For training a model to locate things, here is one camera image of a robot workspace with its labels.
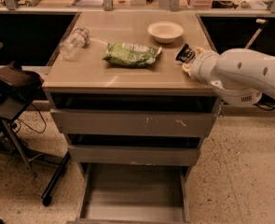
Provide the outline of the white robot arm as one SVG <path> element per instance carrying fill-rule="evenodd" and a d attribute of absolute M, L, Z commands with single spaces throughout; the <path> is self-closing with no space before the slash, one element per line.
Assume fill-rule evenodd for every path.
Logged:
<path fill-rule="evenodd" d="M 251 49 L 229 49 L 222 54 L 203 50 L 183 63 L 183 70 L 229 105 L 255 105 L 263 94 L 275 100 L 274 56 Z"/>

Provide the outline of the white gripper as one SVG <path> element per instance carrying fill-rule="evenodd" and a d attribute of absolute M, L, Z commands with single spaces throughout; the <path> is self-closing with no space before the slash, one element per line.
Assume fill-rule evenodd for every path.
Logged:
<path fill-rule="evenodd" d="M 183 63 L 182 69 L 195 81 L 209 85 L 211 83 L 210 75 L 215 68 L 219 54 L 202 47 L 196 47 L 196 52 L 198 56 L 192 64 Z"/>

